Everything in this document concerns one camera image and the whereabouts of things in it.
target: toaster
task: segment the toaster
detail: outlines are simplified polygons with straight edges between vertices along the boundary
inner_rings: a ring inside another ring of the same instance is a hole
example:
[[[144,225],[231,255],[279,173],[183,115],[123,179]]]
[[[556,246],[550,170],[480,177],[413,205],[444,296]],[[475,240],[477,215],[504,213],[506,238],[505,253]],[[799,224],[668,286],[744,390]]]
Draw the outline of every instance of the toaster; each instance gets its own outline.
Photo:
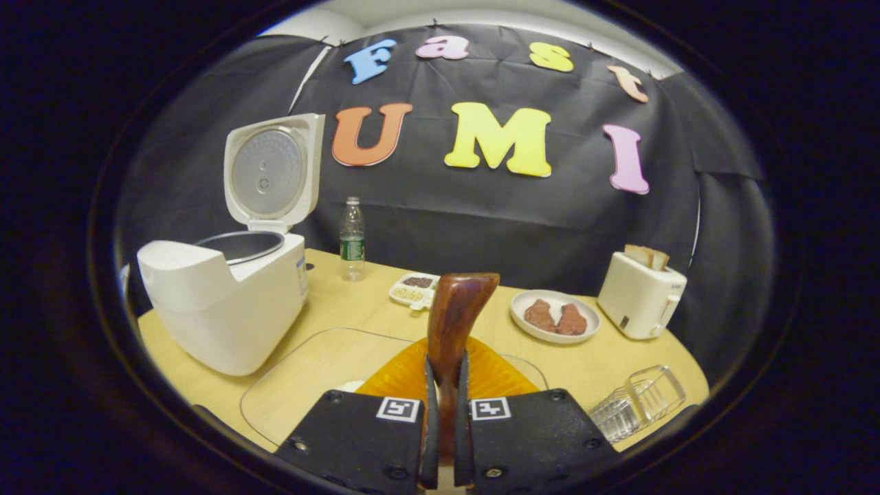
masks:
[[[687,278],[669,267],[653,270],[618,252],[596,302],[623,335],[655,338],[666,330],[686,284]]]

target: blue letter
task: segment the blue letter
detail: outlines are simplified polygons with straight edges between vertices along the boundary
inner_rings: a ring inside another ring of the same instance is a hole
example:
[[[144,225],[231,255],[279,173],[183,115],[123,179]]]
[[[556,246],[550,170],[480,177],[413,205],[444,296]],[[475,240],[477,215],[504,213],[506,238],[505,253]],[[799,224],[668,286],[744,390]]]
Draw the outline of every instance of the blue letter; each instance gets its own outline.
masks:
[[[376,62],[388,62],[391,60],[391,52],[386,48],[391,48],[396,44],[397,41],[395,40],[381,40],[375,45],[347,56],[345,62],[351,63],[352,68],[355,69],[355,78],[351,80],[351,84],[362,83],[373,76],[378,76],[385,72],[387,67]]]

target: toast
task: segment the toast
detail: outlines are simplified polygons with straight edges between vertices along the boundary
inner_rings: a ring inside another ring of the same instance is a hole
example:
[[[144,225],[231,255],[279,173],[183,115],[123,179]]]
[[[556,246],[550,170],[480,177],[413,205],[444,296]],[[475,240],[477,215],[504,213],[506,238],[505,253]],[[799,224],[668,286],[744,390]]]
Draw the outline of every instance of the toast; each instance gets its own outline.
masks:
[[[623,247],[623,254],[657,271],[663,271],[666,268],[666,263],[669,261],[669,255],[662,251],[634,244],[626,244]]]

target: white wall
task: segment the white wall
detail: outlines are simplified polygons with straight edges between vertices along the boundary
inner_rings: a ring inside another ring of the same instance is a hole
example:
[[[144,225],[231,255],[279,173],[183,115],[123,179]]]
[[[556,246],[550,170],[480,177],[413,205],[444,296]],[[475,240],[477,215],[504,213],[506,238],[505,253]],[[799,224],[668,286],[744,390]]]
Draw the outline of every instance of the white wall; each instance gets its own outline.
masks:
[[[350,17],[334,11],[313,8],[287,18],[260,33],[260,36],[268,34],[295,34],[296,36],[304,36],[313,40],[320,40],[327,36],[324,40],[325,43],[338,46],[341,41],[362,38],[363,32],[364,26]]]
[[[330,0],[267,30],[331,44],[433,24],[486,24],[529,29],[587,45],[665,78],[681,68],[638,37],[562,0]]]

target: rice cooker label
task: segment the rice cooker label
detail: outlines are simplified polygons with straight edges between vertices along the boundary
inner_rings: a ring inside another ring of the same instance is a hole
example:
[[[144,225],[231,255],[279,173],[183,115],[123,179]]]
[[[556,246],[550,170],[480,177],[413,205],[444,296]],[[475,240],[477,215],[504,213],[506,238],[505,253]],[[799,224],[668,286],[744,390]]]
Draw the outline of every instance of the rice cooker label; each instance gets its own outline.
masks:
[[[305,256],[297,262],[297,277],[299,278],[299,293],[305,295],[309,290],[309,279],[305,277]]]

